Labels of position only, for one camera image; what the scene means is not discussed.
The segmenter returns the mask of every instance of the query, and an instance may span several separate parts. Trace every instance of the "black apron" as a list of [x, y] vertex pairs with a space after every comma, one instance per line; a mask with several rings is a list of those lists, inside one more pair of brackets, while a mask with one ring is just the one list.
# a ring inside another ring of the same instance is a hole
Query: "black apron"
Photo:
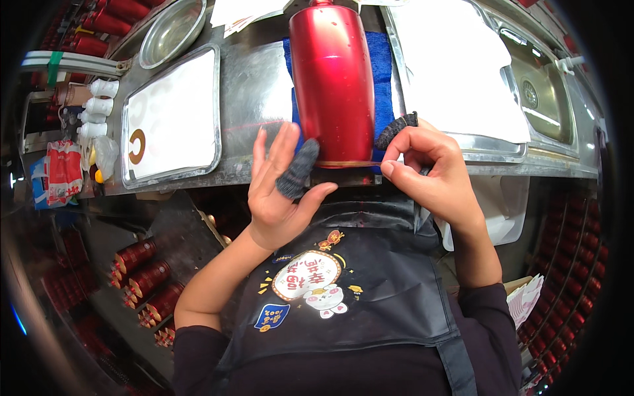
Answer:
[[322, 205], [313, 223], [249, 276], [217, 393], [248, 362], [298, 352], [414, 344], [438, 350], [453, 395], [475, 395], [467, 349], [426, 254], [429, 219], [412, 232], [411, 200]]

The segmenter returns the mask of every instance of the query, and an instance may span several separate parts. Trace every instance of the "blue towel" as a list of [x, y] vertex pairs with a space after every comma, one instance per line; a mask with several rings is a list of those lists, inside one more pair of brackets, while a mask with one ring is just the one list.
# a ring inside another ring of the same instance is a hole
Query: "blue towel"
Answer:
[[[366, 32], [366, 40], [368, 41], [368, 49], [370, 50], [370, 63], [372, 64], [372, 76], [374, 79], [374, 140], [383, 131], [387, 125], [394, 121], [394, 112], [392, 110], [392, 86], [390, 79], [392, 77], [392, 53], [390, 44], [387, 41], [387, 35], [384, 33]], [[284, 57], [286, 58], [286, 68], [291, 78], [293, 71], [290, 62], [290, 41], [288, 37], [284, 38]], [[293, 122], [299, 122], [299, 110], [295, 100], [295, 88], [291, 90], [291, 98], [293, 102]], [[304, 138], [300, 135], [299, 142], [295, 152], [304, 144]], [[379, 162], [385, 155], [384, 151], [374, 148], [372, 160]], [[380, 172], [379, 167], [372, 167], [376, 173]]]

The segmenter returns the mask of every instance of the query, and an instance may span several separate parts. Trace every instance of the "metal bowl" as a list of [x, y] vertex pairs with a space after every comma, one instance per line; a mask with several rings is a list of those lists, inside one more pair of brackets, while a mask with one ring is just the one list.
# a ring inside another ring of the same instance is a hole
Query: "metal bowl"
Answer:
[[205, 25], [207, 0], [178, 0], [161, 12], [141, 44], [139, 64], [151, 69], [188, 49]]

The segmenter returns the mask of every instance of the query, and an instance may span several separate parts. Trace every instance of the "sink drain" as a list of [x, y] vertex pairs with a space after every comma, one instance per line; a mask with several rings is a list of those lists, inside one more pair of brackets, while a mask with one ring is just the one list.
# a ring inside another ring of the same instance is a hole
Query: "sink drain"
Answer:
[[527, 80], [522, 82], [522, 92], [528, 101], [528, 105], [532, 108], [537, 108], [537, 105], [540, 103], [537, 98], [537, 91], [535, 91], [535, 87]]

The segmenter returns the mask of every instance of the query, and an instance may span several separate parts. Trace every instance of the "cartoon pig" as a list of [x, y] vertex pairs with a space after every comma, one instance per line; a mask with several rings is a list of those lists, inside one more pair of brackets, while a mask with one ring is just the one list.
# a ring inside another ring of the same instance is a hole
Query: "cartoon pig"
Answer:
[[336, 283], [329, 284], [323, 289], [314, 289], [304, 294], [306, 303], [319, 311], [322, 319], [328, 319], [333, 314], [343, 314], [348, 311], [348, 306], [341, 301], [344, 299], [344, 291], [337, 287]]

